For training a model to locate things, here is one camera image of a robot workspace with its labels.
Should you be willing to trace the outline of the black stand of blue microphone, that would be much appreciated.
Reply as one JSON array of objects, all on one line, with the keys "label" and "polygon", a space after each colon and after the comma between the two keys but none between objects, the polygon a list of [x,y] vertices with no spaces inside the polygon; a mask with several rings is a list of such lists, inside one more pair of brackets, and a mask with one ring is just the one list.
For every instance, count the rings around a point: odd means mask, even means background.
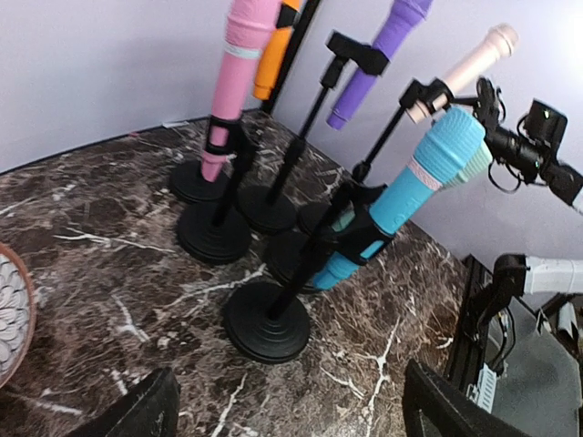
[{"label": "black stand of blue microphone", "polygon": [[266,364],[288,362],[300,355],[310,338],[310,317],[297,298],[303,287],[333,253],[361,267],[393,241],[394,236],[375,224],[369,212],[369,205],[386,188],[356,184],[345,195],[336,193],[327,216],[300,247],[300,264],[287,284],[259,281],[232,293],[222,315],[236,349]]}]

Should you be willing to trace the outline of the orange microphone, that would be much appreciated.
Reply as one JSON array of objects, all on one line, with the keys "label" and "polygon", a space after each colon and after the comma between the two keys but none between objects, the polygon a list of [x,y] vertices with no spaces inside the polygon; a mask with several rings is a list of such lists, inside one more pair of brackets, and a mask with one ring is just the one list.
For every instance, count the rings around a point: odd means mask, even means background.
[{"label": "orange microphone", "polygon": [[275,30],[263,51],[256,71],[252,93],[256,99],[266,101],[271,96],[301,6],[301,0],[284,0],[281,2]]}]

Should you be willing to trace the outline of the floral patterned saucer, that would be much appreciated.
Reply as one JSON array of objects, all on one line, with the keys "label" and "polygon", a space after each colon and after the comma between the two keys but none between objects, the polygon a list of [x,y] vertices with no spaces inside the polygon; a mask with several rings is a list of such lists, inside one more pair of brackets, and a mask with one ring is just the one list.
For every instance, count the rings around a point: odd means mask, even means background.
[{"label": "floral patterned saucer", "polygon": [[1,244],[1,386],[21,365],[36,327],[34,287],[24,262]]}]

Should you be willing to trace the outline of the black stand of orange microphone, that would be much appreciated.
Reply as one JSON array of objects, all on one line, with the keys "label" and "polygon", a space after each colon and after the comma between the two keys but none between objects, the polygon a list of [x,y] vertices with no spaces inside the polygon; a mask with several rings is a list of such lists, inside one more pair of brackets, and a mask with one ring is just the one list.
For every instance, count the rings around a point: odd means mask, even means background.
[{"label": "black stand of orange microphone", "polygon": [[169,190],[181,201],[189,204],[219,200],[230,182],[225,171],[214,182],[201,174],[198,160],[189,160],[175,166],[169,174]]}]

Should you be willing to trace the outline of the black front rail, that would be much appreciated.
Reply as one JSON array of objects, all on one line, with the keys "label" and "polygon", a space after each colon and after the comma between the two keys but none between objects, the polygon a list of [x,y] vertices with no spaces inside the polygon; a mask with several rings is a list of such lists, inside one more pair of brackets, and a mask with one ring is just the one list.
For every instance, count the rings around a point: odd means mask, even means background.
[{"label": "black front rail", "polygon": [[444,376],[466,395],[468,387],[476,384],[486,360],[488,323],[478,319],[491,300],[487,293],[492,274],[473,255],[463,263],[467,269],[465,287]]}]

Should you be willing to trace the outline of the black stand of beige microphone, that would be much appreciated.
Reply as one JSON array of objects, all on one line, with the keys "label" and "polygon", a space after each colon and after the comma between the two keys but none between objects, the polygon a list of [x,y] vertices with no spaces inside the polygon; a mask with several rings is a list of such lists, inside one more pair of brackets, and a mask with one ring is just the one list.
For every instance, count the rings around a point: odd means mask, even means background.
[{"label": "black stand of beige microphone", "polygon": [[399,99],[399,107],[378,137],[366,158],[357,163],[350,178],[344,181],[334,192],[328,204],[312,202],[300,209],[297,225],[301,232],[311,235],[321,227],[330,226],[350,203],[360,206],[365,200],[371,202],[373,194],[379,195],[379,188],[368,188],[363,183],[369,175],[374,160],[379,155],[388,138],[393,134],[402,117],[412,113],[415,106],[425,107],[421,119],[431,116],[437,110],[448,108],[454,92],[441,79],[434,79],[429,85],[423,85],[413,79]]}]

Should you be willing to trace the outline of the pink microphone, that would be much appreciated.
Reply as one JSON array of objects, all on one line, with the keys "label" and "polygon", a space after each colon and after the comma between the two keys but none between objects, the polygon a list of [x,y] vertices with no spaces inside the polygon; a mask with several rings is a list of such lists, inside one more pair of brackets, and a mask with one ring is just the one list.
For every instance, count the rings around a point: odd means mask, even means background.
[{"label": "pink microphone", "polygon": [[224,121],[240,118],[261,53],[279,16],[279,1],[233,1],[227,15],[224,53],[211,115]]}]

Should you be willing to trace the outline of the green microphone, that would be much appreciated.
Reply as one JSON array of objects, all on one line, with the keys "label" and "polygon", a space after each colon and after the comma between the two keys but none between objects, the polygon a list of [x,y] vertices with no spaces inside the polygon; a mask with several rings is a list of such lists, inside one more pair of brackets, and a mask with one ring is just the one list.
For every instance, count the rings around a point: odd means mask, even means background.
[{"label": "green microphone", "polygon": [[[492,160],[493,156],[486,143],[483,142],[480,148],[467,162],[465,167],[459,170],[453,178],[444,183],[444,185],[440,188],[440,191],[461,186],[468,182],[470,179],[484,173],[487,167],[492,163]],[[332,229],[334,231],[343,230],[353,220],[354,215],[355,213],[352,210],[346,211],[332,224]]]}]

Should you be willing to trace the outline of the black stand of pink microphone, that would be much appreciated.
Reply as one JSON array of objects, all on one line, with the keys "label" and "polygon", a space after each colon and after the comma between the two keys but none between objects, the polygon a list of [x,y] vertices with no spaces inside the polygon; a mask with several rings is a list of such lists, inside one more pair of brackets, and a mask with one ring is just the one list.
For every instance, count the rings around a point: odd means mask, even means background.
[{"label": "black stand of pink microphone", "polygon": [[250,142],[239,120],[210,117],[209,129],[228,131],[225,147],[208,144],[213,154],[235,153],[233,171],[219,200],[189,205],[179,216],[176,234],[190,256],[211,265],[225,265],[245,255],[251,244],[251,229],[235,209],[240,183],[251,169],[257,148]]}]

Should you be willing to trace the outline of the purple microphone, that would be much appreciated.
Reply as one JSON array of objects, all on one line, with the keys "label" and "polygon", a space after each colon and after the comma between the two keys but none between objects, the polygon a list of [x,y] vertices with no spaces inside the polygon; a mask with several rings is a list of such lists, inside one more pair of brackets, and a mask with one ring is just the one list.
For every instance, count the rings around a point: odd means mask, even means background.
[{"label": "purple microphone", "polygon": [[410,32],[425,19],[433,1],[393,1],[389,15],[370,46],[358,49],[358,69],[336,100],[327,124],[341,130],[360,107]]}]

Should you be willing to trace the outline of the beige microphone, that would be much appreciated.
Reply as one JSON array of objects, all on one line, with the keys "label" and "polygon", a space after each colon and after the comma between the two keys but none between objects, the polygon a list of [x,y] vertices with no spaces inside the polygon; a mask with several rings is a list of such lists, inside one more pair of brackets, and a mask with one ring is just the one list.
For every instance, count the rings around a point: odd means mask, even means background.
[{"label": "beige microphone", "polygon": [[492,27],[484,40],[439,79],[436,91],[419,97],[407,110],[410,119],[418,124],[444,107],[456,93],[504,57],[510,57],[519,41],[517,31],[509,24]]}]

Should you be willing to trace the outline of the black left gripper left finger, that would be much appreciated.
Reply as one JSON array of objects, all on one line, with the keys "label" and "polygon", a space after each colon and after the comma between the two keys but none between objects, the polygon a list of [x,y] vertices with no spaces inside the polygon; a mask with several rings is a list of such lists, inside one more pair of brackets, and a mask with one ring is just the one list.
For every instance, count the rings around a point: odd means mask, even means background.
[{"label": "black left gripper left finger", "polygon": [[100,416],[67,436],[176,436],[179,405],[180,385],[173,370],[157,368]]}]

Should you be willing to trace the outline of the black stand of green microphone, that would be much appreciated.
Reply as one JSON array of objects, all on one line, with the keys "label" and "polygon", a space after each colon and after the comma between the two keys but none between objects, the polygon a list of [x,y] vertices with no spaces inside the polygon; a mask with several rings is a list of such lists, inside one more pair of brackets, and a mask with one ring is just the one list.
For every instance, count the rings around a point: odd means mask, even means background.
[{"label": "black stand of green microphone", "polygon": [[288,230],[270,238],[264,252],[264,262],[271,275],[281,284],[286,285],[295,270],[301,266],[305,256],[314,257],[322,269],[327,250],[316,243],[303,247],[310,237],[300,231]]}]

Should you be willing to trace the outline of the blue microphone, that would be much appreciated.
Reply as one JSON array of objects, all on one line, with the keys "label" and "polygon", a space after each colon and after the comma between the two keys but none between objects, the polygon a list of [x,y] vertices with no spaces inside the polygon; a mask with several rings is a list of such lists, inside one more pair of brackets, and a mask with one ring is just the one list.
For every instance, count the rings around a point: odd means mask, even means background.
[{"label": "blue microphone", "polygon": [[376,231],[357,239],[356,254],[364,262],[383,247],[439,189],[449,185],[486,146],[485,128],[468,112],[454,107],[427,131],[407,165],[365,211]]}]

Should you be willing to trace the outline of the black stand of purple microphone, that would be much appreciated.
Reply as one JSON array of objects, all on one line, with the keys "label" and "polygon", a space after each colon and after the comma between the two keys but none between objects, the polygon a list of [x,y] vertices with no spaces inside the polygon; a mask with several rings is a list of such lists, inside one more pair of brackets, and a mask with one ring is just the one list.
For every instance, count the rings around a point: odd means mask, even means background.
[{"label": "black stand of purple microphone", "polygon": [[303,121],[300,133],[289,142],[276,178],[270,186],[252,185],[244,188],[238,195],[239,212],[252,229],[272,236],[295,226],[297,209],[283,194],[284,187],[307,147],[308,134],[329,91],[337,86],[346,64],[355,63],[358,49],[365,46],[369,45],[337,31],[330,36],[327,48],[332,52],[332,60],[320,79],[321,90]]}]

